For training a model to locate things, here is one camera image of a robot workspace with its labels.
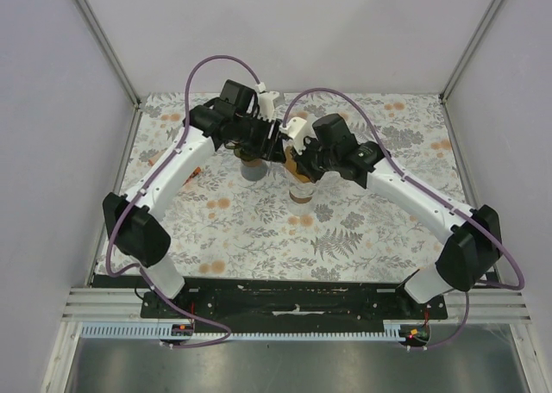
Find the dark green coffee dripper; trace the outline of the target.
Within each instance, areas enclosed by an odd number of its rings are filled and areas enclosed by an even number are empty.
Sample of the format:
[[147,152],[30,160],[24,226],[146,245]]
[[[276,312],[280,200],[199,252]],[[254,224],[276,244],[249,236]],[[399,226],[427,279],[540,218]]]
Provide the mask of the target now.
[[259,158],[258,148],[248,143],[234,143],[233,152],[238,159],[244,161],[253,161]]

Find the clear glass carafe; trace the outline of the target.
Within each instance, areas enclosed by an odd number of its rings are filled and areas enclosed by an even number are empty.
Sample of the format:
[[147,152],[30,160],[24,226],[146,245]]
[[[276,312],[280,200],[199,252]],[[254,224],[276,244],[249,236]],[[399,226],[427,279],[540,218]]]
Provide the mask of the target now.
[[297,165],[288,160],[284,163],[285,176],[288,181],[289,195],[298,203],[307,203],[314,198],[317,191],[329,182],[329,176],[323,176],[316,182],[312,182],[305,175],[297,172]]

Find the glass cup with brown band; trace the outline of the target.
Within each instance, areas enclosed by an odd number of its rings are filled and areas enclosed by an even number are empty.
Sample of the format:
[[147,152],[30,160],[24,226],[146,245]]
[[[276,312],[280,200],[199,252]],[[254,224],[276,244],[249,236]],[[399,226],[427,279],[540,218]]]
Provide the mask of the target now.
[[288,193],[287,208],[295,216],[309,215],[314,211],[313,196],[296,196],[291,191]]

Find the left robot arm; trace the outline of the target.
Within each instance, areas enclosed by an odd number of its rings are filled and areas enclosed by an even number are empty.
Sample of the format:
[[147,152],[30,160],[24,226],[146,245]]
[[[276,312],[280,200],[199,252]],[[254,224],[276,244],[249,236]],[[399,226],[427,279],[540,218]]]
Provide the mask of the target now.
[[136,185],[103,200],[108,248],[129,256],[162,293],[160,307],[178,318],[190,308],[181,291],[184,278],[168,255],[171,237],[161,226],[166,208],[185,181],[220,147],[233,147],[241,159],[283,162],[280,120],[275,111],[284,96],[263,84],[249,88],[227,80],[218,97],[191,109],[179,138]]

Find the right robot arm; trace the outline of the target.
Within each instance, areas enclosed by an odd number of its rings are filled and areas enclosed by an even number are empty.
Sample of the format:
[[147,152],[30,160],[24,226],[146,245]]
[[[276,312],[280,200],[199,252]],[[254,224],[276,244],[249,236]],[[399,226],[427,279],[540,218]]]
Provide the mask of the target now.
[[437,261],[409,276],[395,296],[404,318],[451,290],[470,291],[500,257],[498,213],[474,209],[442,194],[394,165],[376,142],[360,143],[338,114],[317,120],[292,118],[286,128],[298,173],[315,183],[327,172],[379,194],[414,215],[442,243]]

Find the orange coffee filter pack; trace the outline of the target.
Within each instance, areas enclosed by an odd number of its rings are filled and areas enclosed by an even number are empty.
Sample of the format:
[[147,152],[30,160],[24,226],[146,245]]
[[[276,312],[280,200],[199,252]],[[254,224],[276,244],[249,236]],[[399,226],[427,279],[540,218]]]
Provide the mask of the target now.
[[192,181],[195,177],[197,177],[199,174],[201,173],[201,168],[200,167],[197,167],[192,173],[191,175],[186,179],[185,181],[185,184],[189,183],[190,181]]

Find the floral tablecloth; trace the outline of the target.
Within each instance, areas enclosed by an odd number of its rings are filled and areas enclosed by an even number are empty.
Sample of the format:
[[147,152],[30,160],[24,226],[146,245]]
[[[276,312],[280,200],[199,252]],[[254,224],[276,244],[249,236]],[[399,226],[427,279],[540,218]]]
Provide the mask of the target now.
[[[289,94],[290,117],[337,113],[358,140],[378,135],[405,169],[456,200],[459,172],[435,95]],[[183,185],[166,209],[170,257],[186,276],[399,282],[433,263],[442,247],[414,216],[385,198],[326,174],[310,203],[289,196],[282,165],[247,181],[222,148]]]

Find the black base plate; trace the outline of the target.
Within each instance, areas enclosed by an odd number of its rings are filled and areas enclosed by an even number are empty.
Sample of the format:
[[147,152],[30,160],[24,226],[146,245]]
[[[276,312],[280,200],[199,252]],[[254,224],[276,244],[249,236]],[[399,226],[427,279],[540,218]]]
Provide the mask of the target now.
[[398,284],[188,278],[173,303],[234,335],[379,333],[385,320],[448,316],[442,296],[417,304]]

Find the left aluminium frame post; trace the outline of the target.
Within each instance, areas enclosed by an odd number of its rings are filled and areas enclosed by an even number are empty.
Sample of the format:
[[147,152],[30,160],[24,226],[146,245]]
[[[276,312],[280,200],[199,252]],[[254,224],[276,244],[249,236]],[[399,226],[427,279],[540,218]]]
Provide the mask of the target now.
[[107,34],[104,32],[100,21],[97,19],[90,2],[88,0],[73,0],[73,2],[127,98],[135,108],[138,108],[141,104],[140,96],[131,83],[128,74],[125,72],[122,62],[111,45]]

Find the aluminium frame post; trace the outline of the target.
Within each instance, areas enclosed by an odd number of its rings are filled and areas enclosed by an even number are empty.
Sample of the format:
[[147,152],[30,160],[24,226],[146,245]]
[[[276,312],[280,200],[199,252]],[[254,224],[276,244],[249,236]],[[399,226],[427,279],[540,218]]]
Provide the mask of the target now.
[[125,72],[122,62],[111,45],[107,34],[104,32],[100,21],[97,19],[90,2],[88,0],[73,0],[73,2],[127,98],[135,108],[138,108],[141,104],[140,96],[131,83],[128,74]]
[[455,87],[458,85],[464,71],[467,69],[481,43],[490,31],[493,23],[499,16],[507,0],[491,0],[487,5],[482,17],[480,18],[474,32],[472,33],[467,45],[465,46],[461,57],[457,61],[447,83],[444,85],[439,97],[445,104],[452,95]]

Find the right aluminium frame post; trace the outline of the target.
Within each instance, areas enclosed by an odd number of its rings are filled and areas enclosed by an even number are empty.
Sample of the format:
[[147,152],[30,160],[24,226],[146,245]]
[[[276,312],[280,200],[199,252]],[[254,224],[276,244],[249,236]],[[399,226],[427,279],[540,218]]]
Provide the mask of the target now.
[[444,85],[439,97],[445,104],[452,95],[455,87],[458,85],[464,71],[467,69],[481,43],[490,31],[493,23],[499,16],[507,0],[491,0],[487,5],[482,17],[480,18],[474,32],[472,33],[467,45],[465,46],[461,57],[457,61],[447,83]]

